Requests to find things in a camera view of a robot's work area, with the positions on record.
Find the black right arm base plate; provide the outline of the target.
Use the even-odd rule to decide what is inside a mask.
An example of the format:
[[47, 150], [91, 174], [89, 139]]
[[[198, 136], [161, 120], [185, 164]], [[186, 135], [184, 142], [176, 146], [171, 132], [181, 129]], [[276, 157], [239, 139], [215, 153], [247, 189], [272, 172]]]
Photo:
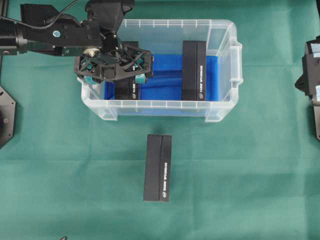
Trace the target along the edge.
[[320, 106], [313, 105], [312, 108], [313, 108], [313, 115], [314, 115], [316, 138], [319, 141], [320, 140]]

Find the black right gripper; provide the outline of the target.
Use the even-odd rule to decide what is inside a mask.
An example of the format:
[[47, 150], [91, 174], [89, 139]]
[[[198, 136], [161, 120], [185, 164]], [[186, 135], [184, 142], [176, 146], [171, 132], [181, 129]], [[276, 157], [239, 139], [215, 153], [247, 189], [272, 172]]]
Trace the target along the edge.
[[320, 102], [320, 37], [305, 43], [302, 75], [294, 84], [314, 103]]

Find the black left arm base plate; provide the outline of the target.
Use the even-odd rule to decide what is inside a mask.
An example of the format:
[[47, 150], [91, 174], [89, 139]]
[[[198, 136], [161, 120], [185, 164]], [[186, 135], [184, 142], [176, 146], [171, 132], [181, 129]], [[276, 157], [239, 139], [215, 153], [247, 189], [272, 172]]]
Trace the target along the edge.
[[16, 101], [0, 87], [0, 147], [13, 136], [15, 126]]

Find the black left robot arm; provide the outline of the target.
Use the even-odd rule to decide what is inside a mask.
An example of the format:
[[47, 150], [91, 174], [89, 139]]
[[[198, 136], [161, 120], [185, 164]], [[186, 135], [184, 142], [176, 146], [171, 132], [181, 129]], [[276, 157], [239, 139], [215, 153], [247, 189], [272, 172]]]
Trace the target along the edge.
[[78, 20], [67, 9], [51, 4], [21, 4], [21, 19], [8, 17], [9, 3], [0, 3], [0, 53], [33, 52], [73, 57], [74, 73], [89, 85], [127, 79], [145, 83], [153, 76], [154, 56], [137, 43], [121, 41], [118, 30], [133, 0], [90, 0], [87, 18]]

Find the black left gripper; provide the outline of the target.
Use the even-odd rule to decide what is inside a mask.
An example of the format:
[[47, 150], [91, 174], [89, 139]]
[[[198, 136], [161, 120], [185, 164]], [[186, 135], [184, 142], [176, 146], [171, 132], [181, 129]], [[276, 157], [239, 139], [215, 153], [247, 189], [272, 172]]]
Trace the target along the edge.
[[[127, 49], [135, 52], [134, 59], [127, 53]], [[126, 53], [130, 62], [124, 58]], [[132, 65], [135, 70], [126, 71]], [[102, 82], [117, 82], [134, 77], [136, 84], [145, 84], [153, 76], [154, 56], [151, 51], [124, 45], [110, 51], [99, 48], [88, 48], [83, 55], [77, 56], [74, 62], [74, 73], [89, 85], [98, 85]]]

